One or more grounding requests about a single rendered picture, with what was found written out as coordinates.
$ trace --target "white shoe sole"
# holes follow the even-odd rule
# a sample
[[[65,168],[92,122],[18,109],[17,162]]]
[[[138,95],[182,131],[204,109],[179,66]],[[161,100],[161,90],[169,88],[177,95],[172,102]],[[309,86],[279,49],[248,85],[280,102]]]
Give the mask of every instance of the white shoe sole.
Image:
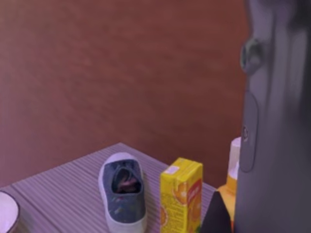
[[[104,167],[106,164],[115,162],[115,161],[120,161],[120,160],[126,160],[126,159],[132,159],[138,162],[138,160],[131,154],[125,153],[125,152],[120,152],[120,153],[115,153],[111,155],[104,163],[102,166],[99,177],[98,177],[98,187],[100,190],[100,194],[102,196],[103,202],[104,202],[104,208],[105,208],[105,217],[107,221],[108,228],[110,230],[110,233],[144,233],[147,228],[147,210],[145,216],[138,222],[134,223],[119,223],[112,219],[108,212],[107,208],[107,197],[106,193],[104,190],[104,184],[103,184],[103,174],[104,174]],[[140,166],[140,172],[141,172],[141,177],[143,179],[143,172],[142,168]]]

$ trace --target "brown wall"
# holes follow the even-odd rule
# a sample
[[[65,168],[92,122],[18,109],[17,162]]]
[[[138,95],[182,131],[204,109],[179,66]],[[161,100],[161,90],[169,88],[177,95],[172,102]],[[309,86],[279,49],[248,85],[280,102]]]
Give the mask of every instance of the brown wall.
[[[242,1],[0,1],[0,186],[122,141],[225,182]]]

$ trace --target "table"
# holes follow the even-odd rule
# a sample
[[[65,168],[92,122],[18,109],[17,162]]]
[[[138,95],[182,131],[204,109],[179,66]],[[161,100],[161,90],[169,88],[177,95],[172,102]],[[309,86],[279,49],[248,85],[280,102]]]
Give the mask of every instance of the table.
[[[21,206],[17,233],[107,233],[97,178],[105,160],[116,152],[136,156],[142,165],[148,208],[147,233],[159,233],[159,177],[168,165],[123,143],[39,173],[1,190]],[[202,214],[214,188],[203,184]]]

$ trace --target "carton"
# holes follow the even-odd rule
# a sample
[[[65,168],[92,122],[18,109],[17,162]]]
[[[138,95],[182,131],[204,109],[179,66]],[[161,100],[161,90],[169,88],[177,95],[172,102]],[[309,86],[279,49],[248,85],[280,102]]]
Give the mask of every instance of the carton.
[[[203,165],[178,158],[161,173],[161,233],[199,233]]]

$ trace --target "white bowl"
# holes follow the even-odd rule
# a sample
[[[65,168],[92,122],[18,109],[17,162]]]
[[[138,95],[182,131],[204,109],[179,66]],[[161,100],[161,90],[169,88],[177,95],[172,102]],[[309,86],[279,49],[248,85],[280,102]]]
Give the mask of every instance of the white bowl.
[[[19,204],[8,193],[0,191],[0,233],[13,232],[19,218]]]

